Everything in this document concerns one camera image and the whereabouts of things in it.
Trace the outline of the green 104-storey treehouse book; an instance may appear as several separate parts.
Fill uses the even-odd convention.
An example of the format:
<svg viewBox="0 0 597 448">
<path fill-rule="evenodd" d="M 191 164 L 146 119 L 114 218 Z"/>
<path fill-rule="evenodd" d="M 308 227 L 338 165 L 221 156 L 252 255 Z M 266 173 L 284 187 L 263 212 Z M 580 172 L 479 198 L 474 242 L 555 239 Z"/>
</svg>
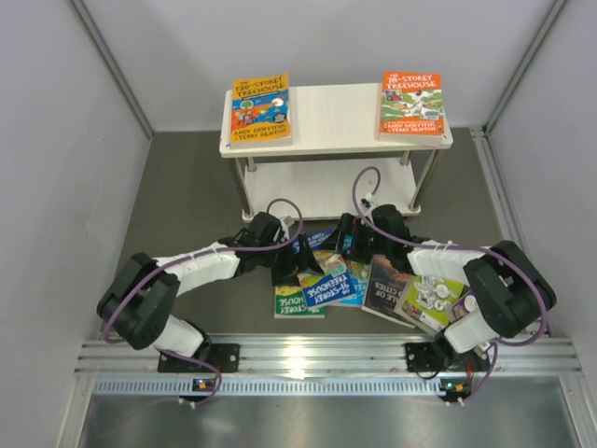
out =
<svg viewBox="0 0 597 448">
<path fill-rule="evenodd" d="M 273 316 L 275 318 L 324 318 L 324 308 L 309 309 L 296 276 L 285 279 L 274 287 Z"/>
</svg>

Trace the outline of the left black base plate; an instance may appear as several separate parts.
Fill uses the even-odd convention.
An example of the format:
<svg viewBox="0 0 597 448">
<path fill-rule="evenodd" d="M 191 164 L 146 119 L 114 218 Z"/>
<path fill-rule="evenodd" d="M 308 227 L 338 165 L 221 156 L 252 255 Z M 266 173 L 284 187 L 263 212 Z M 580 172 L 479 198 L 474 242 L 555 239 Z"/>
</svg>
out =
<svg viewBox="0 0 597 448">
<path fill-rule="evenodd" d="M 240 346 L 236 343 L 212 343 L 199 352 L 199 360 L 216 368 L 221 373 L 238 371 L 240 362 Z M 160 355 L 158 372 L 160 373 L 196 373 L 210 370 L 196 363 L 185 361 L 171 355 Z"/>
</svg>

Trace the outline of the dark tale of cities book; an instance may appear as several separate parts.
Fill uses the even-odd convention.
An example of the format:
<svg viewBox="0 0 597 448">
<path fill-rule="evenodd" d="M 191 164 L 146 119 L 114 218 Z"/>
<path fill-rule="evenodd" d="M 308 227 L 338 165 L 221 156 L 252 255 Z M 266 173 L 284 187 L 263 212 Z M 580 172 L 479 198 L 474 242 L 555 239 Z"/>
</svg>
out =
<svg viewBox="0 0 597 448">
<path fill-rule="evenodd" d="M 371 259 L 369 278 L 361 310 L 414 329 L 415 326 L 395 311 L 398 300 L 411 275 L 398 271 L 383 255 Z"/>
</svg>

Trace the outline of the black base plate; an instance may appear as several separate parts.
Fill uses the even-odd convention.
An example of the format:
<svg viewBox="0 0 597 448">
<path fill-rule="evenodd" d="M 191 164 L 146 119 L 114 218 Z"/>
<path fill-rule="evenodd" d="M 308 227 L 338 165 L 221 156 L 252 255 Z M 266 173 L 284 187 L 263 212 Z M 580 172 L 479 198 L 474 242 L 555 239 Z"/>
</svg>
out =
<svg viewBox="0 0 597 448">
<path fill-rule="evenodd" d="M 216 368 L 221 373 L 238 371 L 240 362 L 240 346 L 236 343 L 212 343 L 199 352 L 199 360 Z M 210 370 L 196 363 L 185 361 L 171 355 L 160 355 L 158 372 L 160 373 L 196 373 Z"/>
<path fill-rule="evenodd" d="M 458 354 L 443 342 L 406 343 L 404 348 L 407 371 L 425 378 L 448 371 L 466 372 L 468 367 L 473 372 L 483 372 L 490 366 L 487 358 L 474 351 Z"/>
</svg>

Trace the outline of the lime green cartoon book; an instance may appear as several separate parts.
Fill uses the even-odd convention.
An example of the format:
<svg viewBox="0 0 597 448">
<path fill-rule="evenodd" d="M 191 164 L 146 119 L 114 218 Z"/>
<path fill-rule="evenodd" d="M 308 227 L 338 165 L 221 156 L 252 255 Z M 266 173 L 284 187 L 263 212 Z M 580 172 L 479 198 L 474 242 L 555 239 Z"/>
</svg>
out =
<svg viewBox="0 0 597 448">
<path fill-rule="evenodd" d="M 401 292 L 395 312 L 434 336 L 455 320 L 452 308 L 468 291 L 468 286 L 457 281 L 415 275 Z"/>
</svg>

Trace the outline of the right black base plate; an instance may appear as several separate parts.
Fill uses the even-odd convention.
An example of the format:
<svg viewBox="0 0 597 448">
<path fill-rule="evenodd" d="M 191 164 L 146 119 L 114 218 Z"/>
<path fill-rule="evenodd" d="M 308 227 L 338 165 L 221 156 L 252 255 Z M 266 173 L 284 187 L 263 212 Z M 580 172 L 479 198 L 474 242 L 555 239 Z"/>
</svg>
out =
<svg viewBox="0 0 597 448">
<path fill-rule="evenodd" d="M 468 367 L 473 372 L 483 372 L 490 366 L 487 358 L 474 351 L 458 354 L 443 342 L 406 343 L 404 348 L 407 371 L 425 378 L 448 371 L 466 372 Z"/>
</svg>

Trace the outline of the light blue storey treehouse book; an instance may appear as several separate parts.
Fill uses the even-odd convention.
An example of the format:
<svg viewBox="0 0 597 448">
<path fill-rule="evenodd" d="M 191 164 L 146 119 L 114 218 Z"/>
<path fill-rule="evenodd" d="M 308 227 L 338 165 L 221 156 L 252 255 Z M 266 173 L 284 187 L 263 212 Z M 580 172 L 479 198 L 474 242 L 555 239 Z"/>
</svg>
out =
<svg viewBox="0 0 597 448">
<path fill-rule="evenodd" d="M 368 281 L 370 275 L 370 265 L 354 260 L 345 260 L 347 272 L 350 275 L 352 285 L 354 286 L 354 295 L 343 300 L 342 306 L 360 308 L 366 297 Z"/>
</svg>

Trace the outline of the orange 78-storey treehouse book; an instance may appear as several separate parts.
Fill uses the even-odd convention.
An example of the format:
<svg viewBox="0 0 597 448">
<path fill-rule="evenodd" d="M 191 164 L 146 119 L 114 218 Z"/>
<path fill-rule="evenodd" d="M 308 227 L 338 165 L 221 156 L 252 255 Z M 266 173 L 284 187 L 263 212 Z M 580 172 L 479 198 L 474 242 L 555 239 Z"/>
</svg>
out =
<svg viewBox="0 0 597 448">
<path fill-rule="evenodd" d="M 440 73 L 386 71 L 376 122 L 382 141 L 432 144 L 447 136 Z"/>
</svg>

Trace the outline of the blue 91-storey treehouse book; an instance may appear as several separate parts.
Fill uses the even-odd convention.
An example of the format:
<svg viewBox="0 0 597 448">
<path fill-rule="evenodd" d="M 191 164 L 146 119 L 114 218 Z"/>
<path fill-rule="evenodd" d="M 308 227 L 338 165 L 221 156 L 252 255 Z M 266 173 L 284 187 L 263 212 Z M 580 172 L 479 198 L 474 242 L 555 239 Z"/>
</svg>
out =
<svg viewBox="0 0 597 448">
<path fill-rule="evenodd" d="M 302 289 L 307 308 L 316 310 L 328 305 L 355 305 L 357 290 L 351 278 L 344 257 L 333 250 L 322 249 L 323 242 L 332 230 L 323 230 L 307 235 L 312 254 L 323 271 L 316 273 L 312 268 L 298 272 L 298 285 Z"/>
</svg>

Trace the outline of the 130-storey treehouse book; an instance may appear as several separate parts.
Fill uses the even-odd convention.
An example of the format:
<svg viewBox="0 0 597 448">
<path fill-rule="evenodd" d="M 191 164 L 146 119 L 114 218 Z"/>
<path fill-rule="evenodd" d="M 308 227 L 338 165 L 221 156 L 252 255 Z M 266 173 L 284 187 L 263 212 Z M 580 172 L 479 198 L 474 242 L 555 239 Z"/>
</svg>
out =
<svg viewBox="0 0 597 448">
<path fill-rule="evenodd" d="M 235 79 L 231 89 L 231 149 L 290 145 L 290 89 L 287 72 Z"/>
</svg>

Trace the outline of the aluminium mounting rail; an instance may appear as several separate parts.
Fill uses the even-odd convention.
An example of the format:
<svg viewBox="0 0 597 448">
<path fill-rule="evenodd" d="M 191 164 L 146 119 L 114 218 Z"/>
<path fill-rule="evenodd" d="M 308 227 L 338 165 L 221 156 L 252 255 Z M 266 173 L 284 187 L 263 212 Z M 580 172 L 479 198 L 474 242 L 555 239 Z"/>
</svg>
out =
<svg viewBox="0 0 597 448">
<path fill-rule="evenodd" d="M 286 378 L 408 376 L 407 343 L 423 343 L 424 335 L 216 334 L 216 343 L 240 346 L 238 373 Z M 80 375 L 143 375 L 158 370 L 152 348 L 135 351 L 124 343 L 83 343 L 76 361 Z M 531 345 L 499 346 L 493 373 L 497 376 L 579 375 L 582 367 L 572 342 L 543 337 Z"/>
</svg>

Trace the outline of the purple cartoon book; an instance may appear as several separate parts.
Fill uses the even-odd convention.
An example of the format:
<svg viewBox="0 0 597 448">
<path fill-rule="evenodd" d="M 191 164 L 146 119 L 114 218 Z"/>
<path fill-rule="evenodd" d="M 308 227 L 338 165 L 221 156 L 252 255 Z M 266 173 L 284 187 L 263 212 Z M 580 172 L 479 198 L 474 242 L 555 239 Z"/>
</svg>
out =
<svg viewBox="0 0 597 448">
<path fill-rule="evenodd" d="M 474 313 L 479 308 L 475 296 L 468 290 L 451 307 L 451 322 L 456 322 L 467 315 Z"/>
</svg>

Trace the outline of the white two-tier wooden shelf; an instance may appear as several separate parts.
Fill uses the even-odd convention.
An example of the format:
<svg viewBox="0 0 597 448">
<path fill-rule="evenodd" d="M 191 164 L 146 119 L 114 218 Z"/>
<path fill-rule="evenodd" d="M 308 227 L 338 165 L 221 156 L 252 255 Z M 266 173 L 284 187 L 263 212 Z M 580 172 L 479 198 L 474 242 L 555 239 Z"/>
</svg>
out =
<svg viewBox="0 0 597 448">
<path fill-rule="evenodd" d="M 232 167 L 242 219 L 249 221 L 275 198 L 296 203 L 305 219 L 334 219 L 353 211 L 353 189 L 360 195 L 372 192 L 406 217 L 419 215 L 423 189 L 453 138 L 446 131 L 436 142 L 378 140 L 380 93 L 376 83 L 293 87 L 291 142 L 241 148 L 229 142 L 227 99 L 219 152 Z"/>
</svg>

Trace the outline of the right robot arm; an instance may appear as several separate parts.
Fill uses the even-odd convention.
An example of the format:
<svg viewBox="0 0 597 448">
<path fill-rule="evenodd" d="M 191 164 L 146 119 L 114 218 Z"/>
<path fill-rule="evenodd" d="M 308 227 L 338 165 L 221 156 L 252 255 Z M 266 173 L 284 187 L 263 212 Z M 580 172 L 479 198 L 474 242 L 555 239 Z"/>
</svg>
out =
<svg viewBox="0 0 597 448">
<path fill-rule="evenodd" d="M 367 264 L 363 309 L 433 336 L 437 363 L 457 370 L 491 342 L 511 345 L 545 317 L 556 294 L 512 241 L 463 250 L 416 237 L 392 205 L 345 214 L 322 247 Z"/>
</svg>

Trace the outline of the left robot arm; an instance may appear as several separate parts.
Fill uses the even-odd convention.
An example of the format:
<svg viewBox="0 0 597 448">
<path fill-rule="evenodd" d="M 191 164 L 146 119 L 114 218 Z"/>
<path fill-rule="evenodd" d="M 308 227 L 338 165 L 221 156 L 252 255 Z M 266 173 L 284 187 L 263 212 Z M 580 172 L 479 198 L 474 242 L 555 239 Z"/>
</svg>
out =
<svg viewBox="0 0 597 448">
<path fill-rule="evenodd" d="M 131 256 L 97 305 L 105 331 L 114 331 L 135 350 L 152 347 L 179 358 L 192 371 L 202 370 L 210 362 L 211 338 L 173 316 L 175 300 L 258 267 L 270 269 L 276 286 L 294 286 L 300 274 L 320 273 L 306 235 L 290 234 L 289 223 L 287 218 L 260 212 L 235 235 L 198 251 L 165 258 L 144 252 Z"/>
</svg>

